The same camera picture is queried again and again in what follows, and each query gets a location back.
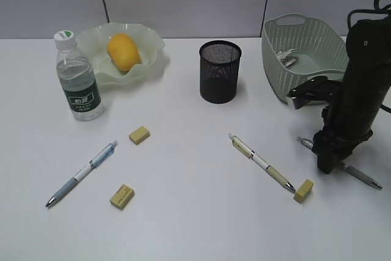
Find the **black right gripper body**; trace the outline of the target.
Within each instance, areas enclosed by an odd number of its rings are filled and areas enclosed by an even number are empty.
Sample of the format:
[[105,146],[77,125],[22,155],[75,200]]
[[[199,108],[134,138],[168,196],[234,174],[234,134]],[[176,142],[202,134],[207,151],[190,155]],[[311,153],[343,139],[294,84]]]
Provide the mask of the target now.
[[371,130],[373,112],[358,115],[358,117],[348,121],[345,126],[352,127],[353,132],[363,131],[363,133],[348,136],[338,134],[327,126],[329,108],[330,106],[327,105],[321,112],[324,127],[313,135],[312,147],[312,152],[317,156],[317,167],[325,174],[329,174],[334,167],[352,155],[353,150],[359,144],[367,141],[373,135]]

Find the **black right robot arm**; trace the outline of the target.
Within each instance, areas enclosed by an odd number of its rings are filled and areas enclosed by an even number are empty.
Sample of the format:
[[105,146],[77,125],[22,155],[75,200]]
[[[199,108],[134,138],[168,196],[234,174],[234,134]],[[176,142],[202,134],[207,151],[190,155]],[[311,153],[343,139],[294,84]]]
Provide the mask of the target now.
[[371,126],[390,89],[390,17],[358,21],[349,30],[346,52],[342,82],[324,95],[324,127],[313,136],[317,167],[325,174],[373,134]]

